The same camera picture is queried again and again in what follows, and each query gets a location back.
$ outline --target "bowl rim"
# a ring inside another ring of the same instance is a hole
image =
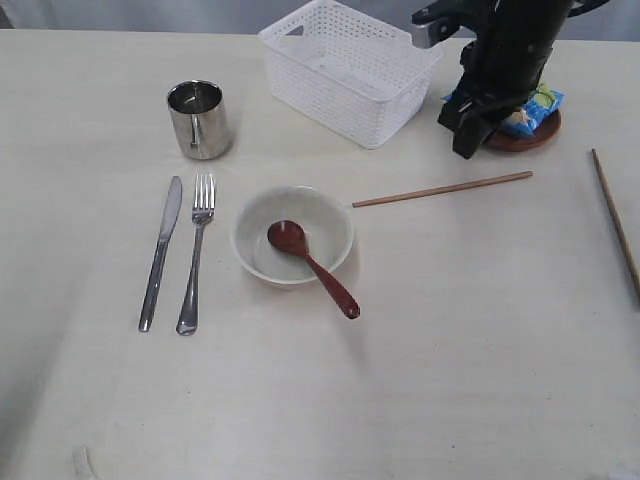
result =
[[[326,200],[328,204],[332,205],[338,212],[340,212],[340,216],[344,219],[346,223],[347,244],[345,245],[345,248],[340,253],[336,261],[333,262],[333,264],[329,268],[327,268],[329,272],[335,271],[340,265],[342,265],[342,263],[344,263],[344,261],[347,259],[347,256],[351,252],[351,249],[353,248],[353,242],[355,239],[355,230],[353,227],[353,223],[349,218],[349,214],[347,213],[347,209],[342,204],[340,204],[340,202],[338,202],[335,198],[330,197],[325,193],[322,193],[321,191],[315,189],[314,187],[310,187],[308,185],[282,185],[277,187],[271,187],[255,194],[253,197],[251,197],[249,200],[245,202],[243,207],[240,209],[240,212],[238,212],[238,214],[236,215],[235,220],[233,221],[233,226],[230,232],[231,248],[233,250],[233,254],[235,255],[236,259],[240,262],[240,265],[242,265],[242,267],[246,271],[258,277],[259,279],[264,280],[265,282],[274,283],[277,285],[304,285],[306,283],[311,283],[318,280],[318,277],[315,274],[313,274],[310,277],[306,277],[300,280],[282,280],[282,279],[265,275],[264,273],[253,268],[244,260],[244,258],[242,258],[242,255],[240,255],[240,251],[238,250],[238,245],[236,241],[236,232],[238,231],[238,227],[240,226],[240,220],[245,216],[246,212],[250,208],[253,208],[256,204],[260,203],[262,199],[264,199],[267,196],[273,195],[276,192],[284,192],[284,191],[291,191],[291,190],[312,191],[316,195],[323,197],[323,199]]]

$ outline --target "wooden spoon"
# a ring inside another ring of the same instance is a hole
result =
[[[269,227],[267,238],[277,250],[304,259],[318,276],[331,298],[340,307],[342,313],[352,320],[358,318],[360,315],[358,303],[333,275],[318,265],[309,255],[307,239],[300,225],[291,220],[281,220]]]

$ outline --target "chopstick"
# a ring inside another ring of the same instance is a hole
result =
[[[441,193],[458,192],[460,190],[468,190],[470,188],[485,187],[487,185],[496,185],[498,183],[513,182],[514,180],[522,180],[529,178],[533,172],[512,173],[501,177],[484,178],[482,180],[474,180],[473,182],[459,183],[457,185],[448,185],[446,187],[429,188],[427,190],[419,190],[417,192],[401,193],[399,195],[391,195],[390,197],[373,198],[371,200],[363,200],[354,202],[353,208],[368,207],[370,205],[380,205],[382,203],[400,202],[402,200],[410,200],[412,198],[429,197],[431,195],[439,195]]]
[[[631,248],[629,247],[627,236],[624,234],[624,230],[622,229],[622,222],[620,221],[618,210],[616,209],[615,203],[613,203],[613,196],[611,195],[611,190],[609,190],[607,179],[604,176],[604,171],[602,170],[602,165],[600,164],[600,158],[598,157],[598,152],[596,152],[596,149],[593,148],[591,150],[591,154],[593,155],[593,163],[596,166],[596,172],[598,174],[598,180],[600,180],[602,193],[604,194],[604,199],[607,202],[607,208],[609,209],[609,214],[611,215],[613,226],[615,228],[616,234],[618,235],[620,248],[622,249],[622,254],[624,255],[625,262],[627,263],[629,274],[631,275],[633,289],[635,290],[636,296],[640,301],[640,277],[638,277],[638,269],[636,268],[636,263],[633,260],[633,254],[631,253]]]

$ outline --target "fork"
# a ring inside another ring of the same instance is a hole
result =
[[[195,191],[193,193],[193,207],[191,220],[196,225],[196,240],[191,256],[191,270],[187,292],[182,302],[182,310],[176,325],[179,335],[193,335],[198,329],[198,271],[200,270],[200,250],[204,227],[213,220],[213,209],[216,201],[216,186],[211,173],[196,175]]]

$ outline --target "spoon handle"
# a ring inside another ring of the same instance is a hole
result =
[[[342,284],[336,280],[336,277],[327,272],[323,267],[316,263],[310,255],[305,255],[305,260],[318,276],[324,288],[329,292],[331,298],[336,302],[342,313],[347,318],[354,320],[360,316],[360,307],[351,294],[347,291]]]

